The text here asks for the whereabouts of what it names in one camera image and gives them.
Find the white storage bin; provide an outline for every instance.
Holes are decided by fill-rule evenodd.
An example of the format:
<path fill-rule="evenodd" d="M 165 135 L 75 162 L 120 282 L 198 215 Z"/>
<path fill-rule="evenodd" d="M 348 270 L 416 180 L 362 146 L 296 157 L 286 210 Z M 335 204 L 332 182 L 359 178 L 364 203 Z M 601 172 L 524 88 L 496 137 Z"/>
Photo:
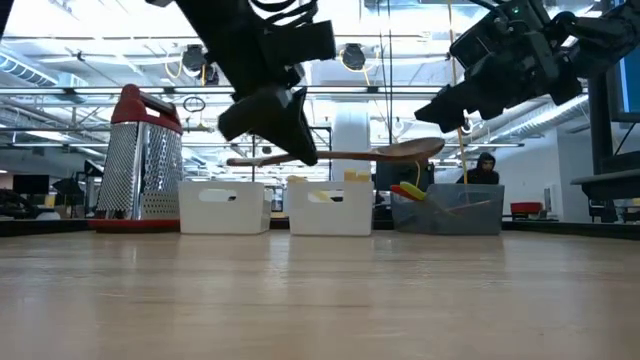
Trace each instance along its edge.
<path fill-rule="evenodd" d="M 269 230 L 271 190 L 248 182 L 181 182 L 183 234 L 259 234 Z"/>
<path fill-rule="evenodd" d="M 341 191 L 343 201 L 323 202 L 313 195 L 315 191 L 327 191 L 329 196 Z M 286 201 L 294 235 L 371 235 L 372 182 L 289 183 Z"/>

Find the wooden spatula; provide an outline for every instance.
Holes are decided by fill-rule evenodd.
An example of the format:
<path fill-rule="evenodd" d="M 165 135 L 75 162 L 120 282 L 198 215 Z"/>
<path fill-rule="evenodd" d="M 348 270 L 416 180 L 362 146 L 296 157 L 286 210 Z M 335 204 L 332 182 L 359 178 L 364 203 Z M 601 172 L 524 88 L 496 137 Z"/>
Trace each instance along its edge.
<path fill-rule="evenodd" d="M 442 150 L 444 140 L 441 138 L 422 138 L 409 140 L 399 144 L 382 146 L 367 152 L 318 151 L 319 159 L 349 159 L 366 161 L 410 162 L 430 158 Z M 229 166 L 265 166 L 295 161 L 289 154 L 250 159 L 228 159 Z"/>

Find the white column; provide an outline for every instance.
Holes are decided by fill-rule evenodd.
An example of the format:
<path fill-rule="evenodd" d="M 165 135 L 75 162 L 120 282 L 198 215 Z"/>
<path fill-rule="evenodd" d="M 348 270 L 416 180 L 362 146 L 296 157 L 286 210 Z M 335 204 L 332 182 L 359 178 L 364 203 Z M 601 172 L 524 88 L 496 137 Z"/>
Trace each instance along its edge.
<path fill-rule="evenodd" d="M 336 106 L 333 118 L 332 150 L 333 151 L 368 151 L 370 148 L 370 127 L 368 103 L 344 102 Z M 343 181 L 344 171 L 371 172 L 369 161 L 333 160 L 331 179 Z"/>

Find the person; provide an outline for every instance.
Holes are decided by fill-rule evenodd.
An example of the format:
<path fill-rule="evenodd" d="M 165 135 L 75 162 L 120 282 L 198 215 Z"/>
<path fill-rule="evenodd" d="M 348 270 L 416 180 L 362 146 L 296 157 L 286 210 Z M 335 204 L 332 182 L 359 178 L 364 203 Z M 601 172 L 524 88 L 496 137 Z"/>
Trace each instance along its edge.
<path fill-rule="evenodd" d="M 480 154 L 475 169 L 467 171 L 467 182 L 469 184 L 498 185 L 500 175 L 493 170 L 496 166 L 496 158 L 484 152 Z M 464 174 L 458 179 L 458 184 L 464 184 Z"/>

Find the wooden table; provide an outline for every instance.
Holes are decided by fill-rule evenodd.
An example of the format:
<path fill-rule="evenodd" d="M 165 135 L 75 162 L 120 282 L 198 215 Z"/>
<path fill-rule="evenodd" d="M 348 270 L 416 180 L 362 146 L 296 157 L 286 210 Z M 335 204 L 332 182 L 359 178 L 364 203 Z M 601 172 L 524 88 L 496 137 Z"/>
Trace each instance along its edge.
<path fill-rule="evenodd" d="M 57 234 L 0 239 L 14 359 L 640 359 L 640 243 Z"/>

